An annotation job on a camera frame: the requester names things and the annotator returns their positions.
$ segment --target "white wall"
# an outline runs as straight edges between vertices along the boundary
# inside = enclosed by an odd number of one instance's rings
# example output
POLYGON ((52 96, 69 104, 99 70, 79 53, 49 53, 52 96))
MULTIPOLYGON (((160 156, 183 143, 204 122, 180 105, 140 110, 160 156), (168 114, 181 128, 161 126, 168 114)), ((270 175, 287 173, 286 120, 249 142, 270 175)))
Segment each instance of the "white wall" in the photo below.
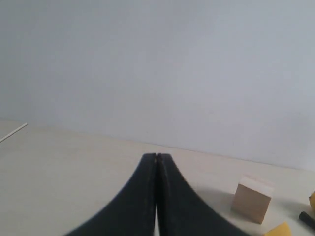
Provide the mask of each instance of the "white wall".
POLYGON ((314 9, 3 0, 0 117, 315 170, 314 9))

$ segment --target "wooden block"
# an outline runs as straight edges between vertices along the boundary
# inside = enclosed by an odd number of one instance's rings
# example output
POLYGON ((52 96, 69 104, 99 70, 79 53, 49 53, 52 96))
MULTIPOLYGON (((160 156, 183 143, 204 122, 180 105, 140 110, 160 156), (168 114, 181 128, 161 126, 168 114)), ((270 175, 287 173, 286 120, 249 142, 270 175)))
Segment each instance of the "wooden block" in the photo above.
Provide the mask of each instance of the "wooden block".
POLYGON ((272 198, 273 190, 273 186, 262 179, 248 175, 243 176, 237 186, 232 210, 255 223, 261 224, 272 198))
POLYGON ((292 233, 289 225, 284 222, 271 231, 265 233, 264 236, 292 236, 292 233))

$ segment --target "black marker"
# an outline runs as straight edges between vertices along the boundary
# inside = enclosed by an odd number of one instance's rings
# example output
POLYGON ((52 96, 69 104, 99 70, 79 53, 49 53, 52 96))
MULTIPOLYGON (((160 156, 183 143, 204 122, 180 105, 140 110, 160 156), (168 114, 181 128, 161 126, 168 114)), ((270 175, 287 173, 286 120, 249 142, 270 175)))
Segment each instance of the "black marker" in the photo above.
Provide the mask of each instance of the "black marker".
POLYGON ((315 230, 315 220, 311 218, 305 211, 301 212, 299 219, 303 221, 308 227, 315 230))

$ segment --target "yellow block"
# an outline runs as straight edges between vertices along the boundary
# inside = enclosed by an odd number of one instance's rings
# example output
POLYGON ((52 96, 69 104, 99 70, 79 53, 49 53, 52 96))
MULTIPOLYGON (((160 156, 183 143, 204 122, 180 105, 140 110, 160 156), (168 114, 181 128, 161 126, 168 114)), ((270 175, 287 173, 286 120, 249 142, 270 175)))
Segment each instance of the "yellow block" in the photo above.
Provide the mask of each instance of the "yellow block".
POLYGON ((265 233, 264 236, 292 236, 292 233, 289 225, 284 222, 271 231, 265 233))

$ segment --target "yellow object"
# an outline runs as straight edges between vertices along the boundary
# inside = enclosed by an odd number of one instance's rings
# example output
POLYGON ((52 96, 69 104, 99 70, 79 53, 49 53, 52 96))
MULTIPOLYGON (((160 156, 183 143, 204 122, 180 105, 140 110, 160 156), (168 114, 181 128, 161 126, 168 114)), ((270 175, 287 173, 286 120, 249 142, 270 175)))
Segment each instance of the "yellow object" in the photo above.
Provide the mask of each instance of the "yellow object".
POLYGON ((312 207, 313 212, 315 212, 315 192, 309 197, 310 205, 312 207))
POLYGON ((292 233, 289 225, 284 222, 271 231, 265 233, 264 236, 292 236, 292 233))

